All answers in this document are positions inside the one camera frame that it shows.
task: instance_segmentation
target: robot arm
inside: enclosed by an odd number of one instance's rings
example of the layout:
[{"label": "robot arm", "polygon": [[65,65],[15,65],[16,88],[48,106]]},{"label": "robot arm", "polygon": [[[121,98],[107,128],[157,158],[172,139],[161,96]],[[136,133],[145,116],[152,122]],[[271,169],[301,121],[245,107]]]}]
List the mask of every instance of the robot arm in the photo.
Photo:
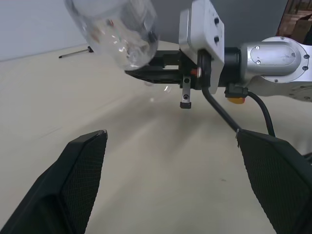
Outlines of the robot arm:
[{"label": "robot arm", "polygon": [[[181,12],[179,45],[180,51],[158,51],[148,66],[127,73],[152,83],[179,84],[183,88],[181,107],[190,108],[190,90],[205,86],[201,78],[205,71],[198,64],[203,58],[199,51],[204,50],[212,58],[206,59],[211,63],[211,94],[231,83],[260,96],[312,101],[310,46],[273,37],[240,48],[224,47],[224,24],[208,0],[194,1]],[[166,65],[179,65],[179,69],[166,70]]]},{"label": "robot arm", "polygon": [[312,99],[311,47],[292,39],[274,37],[241,47],[241,79],[260,96]]}]

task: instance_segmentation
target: cardboard box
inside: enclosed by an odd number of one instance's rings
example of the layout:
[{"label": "cardboard box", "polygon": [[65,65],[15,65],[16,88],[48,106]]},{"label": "cardboard box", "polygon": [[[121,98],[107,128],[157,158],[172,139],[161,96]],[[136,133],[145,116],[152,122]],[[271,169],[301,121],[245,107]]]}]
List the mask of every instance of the cardboard box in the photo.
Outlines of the cardboard box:
[{"label": "cardboard box", "polygon": [[293,40],[295,40],[299,43],[304,42],[306,35],[312,26],[312,21],[309,21],[311,16],[312,16],[312,14],[298,19],[296,26],[294,27],[294,30],[292,32],[292,39]]}]

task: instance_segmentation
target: clear plastic bottle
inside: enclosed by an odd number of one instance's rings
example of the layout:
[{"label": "clear plastic bottle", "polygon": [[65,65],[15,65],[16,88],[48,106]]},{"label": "clear plastic bottle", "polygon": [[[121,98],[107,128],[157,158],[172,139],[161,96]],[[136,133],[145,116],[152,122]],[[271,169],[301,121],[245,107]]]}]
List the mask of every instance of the clear plastic bottle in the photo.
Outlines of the clear plastic bottle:
[{"label": "clear plastic bottle", "polygon": [[92,49],[109,53],[124,70],[136,70],[155,55],[159,32],[150,0],[65,0]]}]

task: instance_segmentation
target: black cable clip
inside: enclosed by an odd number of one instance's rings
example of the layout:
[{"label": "black cable clip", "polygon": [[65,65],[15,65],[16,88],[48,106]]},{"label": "black cable clip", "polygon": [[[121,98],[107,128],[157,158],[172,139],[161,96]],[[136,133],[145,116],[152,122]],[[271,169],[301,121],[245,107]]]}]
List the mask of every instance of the black cable clip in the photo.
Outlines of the black cable clip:
[{"label": "black cable clip", "polygon": [[226,98],[246,98],[248,96],[248,88],[235,86],[234,84],[229,84],[225,88]]}]

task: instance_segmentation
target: black cable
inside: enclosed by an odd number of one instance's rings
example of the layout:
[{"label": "black cable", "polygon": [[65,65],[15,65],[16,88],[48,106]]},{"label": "black cable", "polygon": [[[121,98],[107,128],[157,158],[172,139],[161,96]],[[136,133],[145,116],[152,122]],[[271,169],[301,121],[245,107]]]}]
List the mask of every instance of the black cable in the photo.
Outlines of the black cable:
[{"label": "black cable", "polygon": [[209,92],[209,88],[203,88],[202,92],[206,100],[235,132],[237,132],[238,129],[241,129],[240,126],[232,119],[232,117],[229,116],[229,114],[222,108],[222,106],[220,106],[220,104],[213,98]]},{"label": "black cable", "polygon": [[275,132],[274,132],[271,116],[264,102],[256,94],[252,92],[248,92],[248,96],[250,96],[253,100],[255,100],[256,103],[258,103],[258,105],[260,106],[263,112],[264,118],[265,118],[265,122],[267,124],[268,133],[269,135],[275,137]]}]

